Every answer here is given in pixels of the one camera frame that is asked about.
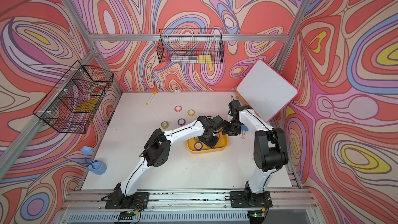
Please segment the yellow plastic storage box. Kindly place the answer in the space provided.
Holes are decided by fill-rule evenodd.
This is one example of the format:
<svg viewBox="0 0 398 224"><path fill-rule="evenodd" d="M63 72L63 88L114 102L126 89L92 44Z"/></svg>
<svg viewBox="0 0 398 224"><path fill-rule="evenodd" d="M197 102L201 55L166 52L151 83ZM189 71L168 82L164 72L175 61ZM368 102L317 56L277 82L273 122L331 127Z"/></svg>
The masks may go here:
<svg viewBox="0 0 398 224"><path fill-rule="evenodd" d="M227 145L229 143L229 138L227 135L221 135L220 133L217 133L217 137L219 138L219 140L214 148L210 148L209 146L207 146L201 142L203 144L203 149L199 150L199 151L195 150L194 144L196 142L200 142L199 138L192 138L192 139L187 140L187 148L192 154L201 154L201 153L222 151L227 147Z"/></svg>

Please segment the orange tape roll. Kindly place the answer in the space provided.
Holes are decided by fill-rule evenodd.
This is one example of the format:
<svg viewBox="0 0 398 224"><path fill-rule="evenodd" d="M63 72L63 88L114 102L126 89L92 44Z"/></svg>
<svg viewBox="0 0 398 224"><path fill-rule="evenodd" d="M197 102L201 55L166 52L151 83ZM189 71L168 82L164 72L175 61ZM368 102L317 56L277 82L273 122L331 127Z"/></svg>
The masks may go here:
<svg viewBox="0 0 398 224"><path fill-rule="evenodd" d="M195 115L195 111L194 110L188 110L187 114L189 116L194 116Z"/></svg>

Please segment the yellow-green tape roll table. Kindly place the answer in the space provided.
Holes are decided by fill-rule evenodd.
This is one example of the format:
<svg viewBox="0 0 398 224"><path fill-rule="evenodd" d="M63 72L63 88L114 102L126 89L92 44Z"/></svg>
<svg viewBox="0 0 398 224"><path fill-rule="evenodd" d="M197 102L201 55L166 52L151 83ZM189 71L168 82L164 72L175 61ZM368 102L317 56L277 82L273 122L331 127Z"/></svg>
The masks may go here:
<svg viewBox="0 0 398 224"><path fill-rule="evenodd" d="M161 122L161 128L162 129L167 129L169 127L170 123L168 121L163 121Z"/></svg>

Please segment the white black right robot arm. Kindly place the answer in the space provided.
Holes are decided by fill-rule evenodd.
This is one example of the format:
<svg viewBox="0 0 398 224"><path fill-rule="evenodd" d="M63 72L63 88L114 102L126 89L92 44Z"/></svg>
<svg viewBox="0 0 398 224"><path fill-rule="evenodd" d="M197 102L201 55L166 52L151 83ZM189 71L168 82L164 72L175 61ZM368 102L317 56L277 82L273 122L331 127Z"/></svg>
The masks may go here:
<svg viewBox="0 0 398 224"><path fill-rule="evenodd" d="M243 126L254 134L253 158L257 169L247 181L245 193L249 197L263 194L274 174L289 162L285 133L267 124L250 106L242 106L238 100L229 103L228 116L223 135L238 136Z"/></svg>

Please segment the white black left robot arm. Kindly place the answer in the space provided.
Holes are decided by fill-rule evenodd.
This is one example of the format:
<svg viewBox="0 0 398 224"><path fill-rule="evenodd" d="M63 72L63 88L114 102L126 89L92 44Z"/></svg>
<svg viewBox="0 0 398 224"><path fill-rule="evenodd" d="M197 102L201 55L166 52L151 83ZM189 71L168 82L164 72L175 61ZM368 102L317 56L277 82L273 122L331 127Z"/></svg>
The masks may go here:
<svg viewBox="0 0 398 224"><path fill-rule="evenodd" d="M220 116L214 118L200 116L192 123L177 129L154 130L140 154L136 168L125 180L116 185L114 192L122 198L135 194L144 176L152 168L160 167L167 162L173 145L198 138L200 142L214 148L218 143L216 133L223 128L223 125L224 120Z"/></svg>

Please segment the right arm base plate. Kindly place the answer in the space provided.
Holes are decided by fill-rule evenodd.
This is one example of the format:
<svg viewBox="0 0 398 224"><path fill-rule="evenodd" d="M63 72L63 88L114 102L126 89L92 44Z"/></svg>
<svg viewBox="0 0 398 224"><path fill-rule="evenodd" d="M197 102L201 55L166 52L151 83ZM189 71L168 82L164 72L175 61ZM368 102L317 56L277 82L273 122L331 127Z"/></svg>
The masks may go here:
<svg viewBox="0 0 398 224"><path fill-rule="evenodd" d="M272 199L268 191L261 194L252 194L245 191L230 191L228 199L232 208L271 208Z"/></svg>

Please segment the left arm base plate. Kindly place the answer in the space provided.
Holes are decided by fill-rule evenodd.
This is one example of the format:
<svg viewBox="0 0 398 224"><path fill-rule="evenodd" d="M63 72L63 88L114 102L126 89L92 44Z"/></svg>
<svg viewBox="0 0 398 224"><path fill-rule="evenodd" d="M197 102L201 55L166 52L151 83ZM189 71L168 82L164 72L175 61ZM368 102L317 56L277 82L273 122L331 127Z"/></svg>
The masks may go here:
<svg viewBox="0 0 398 224"><path fill-rule="evenodd" d="M102 197L101 201L106 203L106 209L137 209L142 211L148 206L149 193L138 192L129 197L123 197L121 200L117 200L117 196L113 192Z"/></svg>

